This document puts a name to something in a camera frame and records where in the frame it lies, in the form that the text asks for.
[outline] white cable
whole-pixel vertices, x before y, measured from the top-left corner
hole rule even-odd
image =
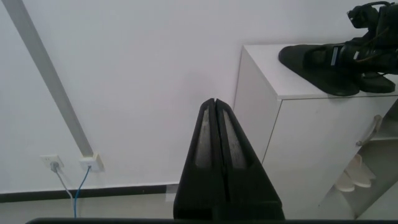
[[[72,203],[72,211],[74,211],[73,196],[72,196],[72,194],[69,192],[69,190],[67,189],[67,186],[65,185],[65,183],[63,182],[63,180],[62,180],[60,174],[58,173],[58,167],[59,167],[58,162],[54,162],[54,164],[53,164],[53,162],[51,163],[51,170],[58,176],[58,178],[59,178],[60,181],[61,181],[61,184],[62,184],[63,188],[67,191],[67,193],[68,193],[68,195],[69,195],[69,197],[70,197],[71,203]]]

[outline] black baseboard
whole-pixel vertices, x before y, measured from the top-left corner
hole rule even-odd
[[[111,187],[103,189],[81,189],[79,198],[87,197],[109,197],[122,195],[141,195],[141,194],[164,194],[166,193],[166,185],[155,186],[135,186],[135,187]],[[75,196],[76,190],[70,193]],[[0,194],[0,203],[4,202],[26,202],[33,200],[53,200],[65,199],[69,195],[65,190],[43,191],[43,192],[21,192]]]

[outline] wall outlet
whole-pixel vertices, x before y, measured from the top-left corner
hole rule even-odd
[[[58,162],[58,164],[60,165],[59,167],[63,167],[63,163],[58,155],[46,155],[40,156],[40,158],[43,161],[44,165],[49,169],[51,169],[51,162]]]
[[[104,164],[101,161],[100,155],[95,153],[93,157],[83,157],[80,159],[80,165],[84,170],[87,170],[91,166],[90,171],[102,172],[104,171]]]

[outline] blue cable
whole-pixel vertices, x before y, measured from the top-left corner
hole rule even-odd
[[[91,169],[91,166],[88,167],[87,173],[86,173],[86,175],[85,175],[85,178],[83,179],[83,181],[81,182],[79,188],[78,188],[77,191],[76,191],[75,201],[73,202],[73,214],[74,214],[75,218],[77,218],[77,215],[76,215],[76,203],[77,203],[77,198],[79,197],[79,192],[80,192],[81,186],[83,186],[83,184],[85,183],[85,180],[86,180],[86,178],[87,178],[87,175],[88,175],[90,169]]]

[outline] cabinet door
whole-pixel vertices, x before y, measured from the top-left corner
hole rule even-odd
[[[263,167],[287,218],[319,204],[397,96],[284,100]]]

